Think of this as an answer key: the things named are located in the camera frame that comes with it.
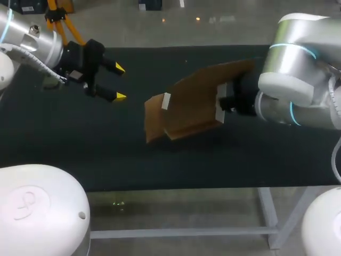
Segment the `brown cardboard piece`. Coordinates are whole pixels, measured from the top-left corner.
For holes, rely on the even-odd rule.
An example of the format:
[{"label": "brown cardboard piece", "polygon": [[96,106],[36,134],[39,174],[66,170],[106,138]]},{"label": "brown cardboard piece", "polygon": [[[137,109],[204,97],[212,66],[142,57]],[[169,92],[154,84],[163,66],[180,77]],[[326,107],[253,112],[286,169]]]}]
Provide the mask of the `brown cardboard piece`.
[{"label": "brown cardboard piece", "polygon": [[165,133],[175,140],[221,125],[216,119],[217,87],[253,67],[251,59],[202,68],[169,88],[166,108],[164,94],[147,100],[144,103],[147,143]]}]

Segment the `white label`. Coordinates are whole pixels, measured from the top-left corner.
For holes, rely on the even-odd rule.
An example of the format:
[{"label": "white label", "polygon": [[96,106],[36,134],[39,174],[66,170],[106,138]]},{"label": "white label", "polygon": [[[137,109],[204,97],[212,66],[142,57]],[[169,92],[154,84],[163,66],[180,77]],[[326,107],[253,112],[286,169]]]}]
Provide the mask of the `white label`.
[{"label": "white label", "polygon": [[145,11],[145,4],[139,4],[140,11]]},{"label": "white label", "polygon": [[22,7],[23,12],[32,12],[34,8],[32,6]]}]

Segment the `white cable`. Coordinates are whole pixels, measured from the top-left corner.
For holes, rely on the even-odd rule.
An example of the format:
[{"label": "white cable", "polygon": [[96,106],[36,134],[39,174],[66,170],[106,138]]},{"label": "white cable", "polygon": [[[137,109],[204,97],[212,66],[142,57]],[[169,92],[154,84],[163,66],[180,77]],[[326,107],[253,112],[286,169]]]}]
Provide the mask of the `white cable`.
[{"label": "white cable", "polygon": [[[334,92],[334,86],[336,84],[336,78],[335,76],[332,76],[328,82],[328,90],[329,90],[329,95],[331,98],[331,101],[333,102],[333,105],[335,107],[335,111],[337,113],[337,115],[339,116],[339,118],[341,118],[341,111],[339,109],[339,106],[337,105],[336,99],[335,99],[335,92]],[[341,176],[337,170],[336,167],[336,155],[337,152],[339,151],[341,146],[341,137],[339,138],[339,140],[337,141],[332,153],[331,153],[331,168],[332,171],[334,173],[335,178],[339,181],[339,183],[341,183]]]},{"label": "white cable", "polygon": [[17,52],[20,52],[21,54],[24,54],[25,56],[28,57],[28,59],[31,62],[36,64],[36,66],[38,68],[44,70],[45,72],[50,74],[52,77],[56,78],[59,82],[61,82],[61,83],[65,83],[66,82],[67,79],[65,77],[62,77],[62,76],[58,75],[51,68],[49,68],[47,65],[45,65],[41,60],[39,60],[32,53],[26,51],[25,49],[23,49],[23,48],[21,48],[21,47],[19,47],[17,45],[14,45],[14,44],[0,44],[0,47],[6,49],[7,51],[15,50]]}]

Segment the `concrete floor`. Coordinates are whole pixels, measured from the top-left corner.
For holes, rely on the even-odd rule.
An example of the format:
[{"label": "concrete floor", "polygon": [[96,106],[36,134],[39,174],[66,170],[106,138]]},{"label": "concrete floor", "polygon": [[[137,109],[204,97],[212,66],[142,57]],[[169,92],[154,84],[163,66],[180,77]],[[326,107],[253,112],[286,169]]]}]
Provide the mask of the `concrete floor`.
[{"label": "concrete floor", "polygon": [[[331,187],[321,188],[321,193]],[[279,221],[293,208],[296,188],[272,188]],[[254,188],[128,191],[88,194],[92,230],[263,226]],[[280,250],[266,236],[124,238],[92,240],[91,256],[304,256],[298,225]]]},{"label": "concrete floor", "polygon": [[[180,8],[179,0],[164,0],[163,11],[140,12],[137,0],[75,0],[77,13],[71,19],[84,39],[94,38],[106,47],[162,47],[270,44],[285,14],[340,14],[334,0],[184,0],[184,4]],[[44,23],[41,15],[30,19]],[[280,219],[291,207],[294,190],[273,189]],[[89,197],[93,230],[263,223],[254,189],[134,191]],[[113,202],[125,205],[113,206]],[[279,251],[270,251],[262,236],[137,238],[93,241],[91,256],[303,256],[299,231],[297,227]]]},{"label": "concrete floor", "polygon": [[[278,20],[288,13],[340,14],[335,0],[184,0],[185,8],[179,0],[163,0],[163,5],[163,11],[143,12],[137,0],[75,0],[77,13],[70,17],[84,39],[106,47],[162,47],[270,44]],[[45,21],[42,15],[30,17]]]}]

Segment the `black surface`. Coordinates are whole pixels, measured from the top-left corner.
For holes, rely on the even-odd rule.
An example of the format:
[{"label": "black surface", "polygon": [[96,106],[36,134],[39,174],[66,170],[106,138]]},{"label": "black surface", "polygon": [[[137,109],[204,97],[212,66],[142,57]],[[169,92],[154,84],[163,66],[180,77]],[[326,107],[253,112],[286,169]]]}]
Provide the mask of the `black surface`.
[{"label": "black surface", "polygon": [[127,71],[99,74],[98,83],[128,96],[113,105],[81,87],[43,92],[42,75],[21,68],[1,101],[0,166],[53,165],[87,191],[337,184],[330,167],[337,131],[227,115],[204,134],[145,143],[143,104],[151,96],[198,68],[264,57],[267,48],[110,49]]}]

